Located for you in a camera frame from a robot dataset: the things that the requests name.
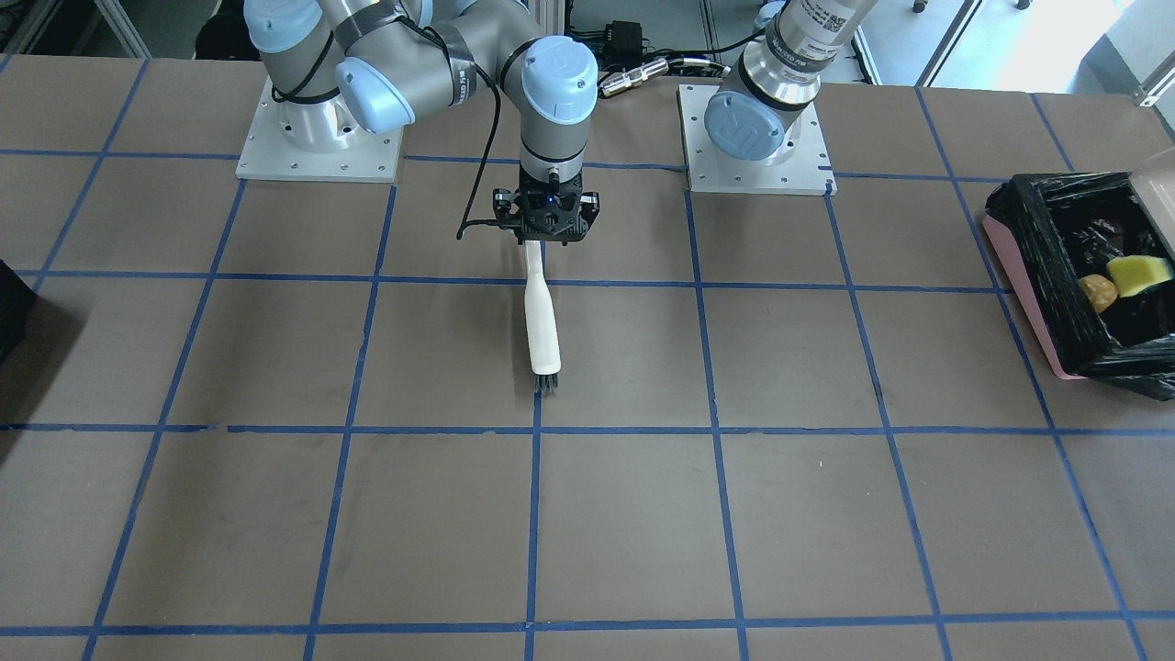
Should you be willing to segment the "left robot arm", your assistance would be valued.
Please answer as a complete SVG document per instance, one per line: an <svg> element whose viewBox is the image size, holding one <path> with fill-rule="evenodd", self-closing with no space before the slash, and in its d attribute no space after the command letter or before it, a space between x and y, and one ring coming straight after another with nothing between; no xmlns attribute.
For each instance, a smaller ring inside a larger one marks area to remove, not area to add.
<svg viewBox="0 0 1175 661"><path fill-rule="evenodd" d="M788 1L747 43L701 117L709 139L732 158L772 162L820 92L820 74L874 1Z"/></svg>

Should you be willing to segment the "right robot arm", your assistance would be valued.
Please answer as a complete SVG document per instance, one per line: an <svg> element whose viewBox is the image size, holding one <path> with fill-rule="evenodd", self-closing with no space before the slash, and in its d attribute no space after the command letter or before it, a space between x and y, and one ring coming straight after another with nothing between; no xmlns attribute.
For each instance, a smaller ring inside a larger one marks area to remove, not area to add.
<svg viewBox="0 0 1175 661"><path fill-rule="evenodd" d="M383 181L400 130L486 89L521 113L521 175L490 225L519 242L585 238L599 196L582 167L599 99L588 46L549 35L523 1L247 1L267 68L239 177Z"/></svg>

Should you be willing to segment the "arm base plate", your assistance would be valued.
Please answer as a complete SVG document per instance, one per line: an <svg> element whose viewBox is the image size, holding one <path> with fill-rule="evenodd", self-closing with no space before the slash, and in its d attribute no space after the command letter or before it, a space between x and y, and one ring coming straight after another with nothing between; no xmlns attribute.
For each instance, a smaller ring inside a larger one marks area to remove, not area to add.
<svg viewBox="0 0 1175 661"><path fill-rule="evenodd" d="M814 104L781 116L747 94L704 85L680 85L678 104L691 191L838 193Z"/></svg>
<svg viewBox="0 0 1175 661"><path fill-rule="evenodd" d="M403 130L365 131L341 97L320 104L276 102L266 80L235 174L287 183L392 184Z"/></svg>

